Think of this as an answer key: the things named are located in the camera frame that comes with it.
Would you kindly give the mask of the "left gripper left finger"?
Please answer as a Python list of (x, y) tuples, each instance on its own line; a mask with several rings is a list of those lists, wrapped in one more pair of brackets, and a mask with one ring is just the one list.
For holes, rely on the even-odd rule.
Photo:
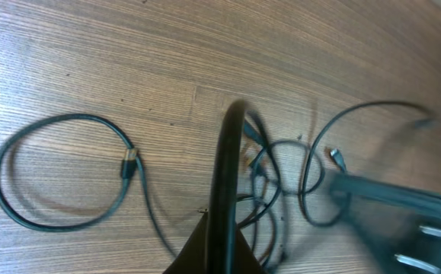
[(205, 274), (206, 227), (208, 214), (204, 213), (186, 244), (164, 274)]

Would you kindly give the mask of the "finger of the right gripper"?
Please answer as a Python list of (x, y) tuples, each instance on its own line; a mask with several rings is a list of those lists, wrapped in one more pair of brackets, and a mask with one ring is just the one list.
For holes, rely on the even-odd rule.
[(383, 273), (441, 273), (441, 194), (346, 174), (329, 193)]

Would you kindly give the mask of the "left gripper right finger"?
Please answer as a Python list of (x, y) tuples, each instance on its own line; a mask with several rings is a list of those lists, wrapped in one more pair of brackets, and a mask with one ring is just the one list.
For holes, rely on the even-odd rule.
[(261, 264), (245, 240), (242, 232), (237, 229), (235, 235), (235, 274), (265, 274)]

